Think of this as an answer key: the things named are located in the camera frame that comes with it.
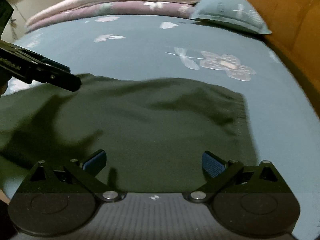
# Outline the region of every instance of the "mattress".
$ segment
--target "mattress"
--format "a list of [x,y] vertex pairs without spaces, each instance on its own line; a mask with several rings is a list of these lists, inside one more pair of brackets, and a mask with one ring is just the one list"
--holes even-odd
[[[69,66],[73,74],[185,78],[243,94],[258,156],[257,163],[240,161],[270,160],[300,202],[293,233],[300,239],[318,235],[320,121],[286,66],[257,36],[177,17],[114,15],[51,25],[16,45]],[[13,79],[7,94],[28,87]],[[1,176],[10,197],[26,171],[16,176],[9,165]],[[103,171],[98,178],[103,181]]]

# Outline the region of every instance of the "dark green cloth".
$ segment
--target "dark green cloth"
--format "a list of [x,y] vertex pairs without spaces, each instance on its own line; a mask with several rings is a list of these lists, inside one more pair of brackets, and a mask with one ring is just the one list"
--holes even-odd
[[198,188],[204,151],[257,162],[239,93],[188,79],[79,76],[75,93],[44,84],[1,98],[2,156],[27,169],[39,160],[59,168],[104,149],[101,180],[129,192]]

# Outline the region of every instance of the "bed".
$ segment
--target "bed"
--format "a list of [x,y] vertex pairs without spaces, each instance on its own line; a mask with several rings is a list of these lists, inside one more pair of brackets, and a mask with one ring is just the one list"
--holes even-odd
[[[256,150],[241,161],[275,164],[301,206],[293,234],[311,240],[320,233],[319,0],[248,1],[272,34],[182,16],[109,13],[30,30],[16,44],[69,66],[73,74],[133,81],[183,78],[241,93]],[[215,67],[206,67],[208,62]],[[11,81],[7,94],[37,85]],[[1,158],[1,187],[11,197],[27,170]],[[105,181],[103,171],[97,177]]]

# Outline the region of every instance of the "pillow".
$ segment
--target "pillow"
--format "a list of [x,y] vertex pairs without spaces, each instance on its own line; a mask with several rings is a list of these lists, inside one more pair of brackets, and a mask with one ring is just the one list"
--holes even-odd
[[249,33],[272,33],[247,0],[200,0],[190,19],[210,21]]

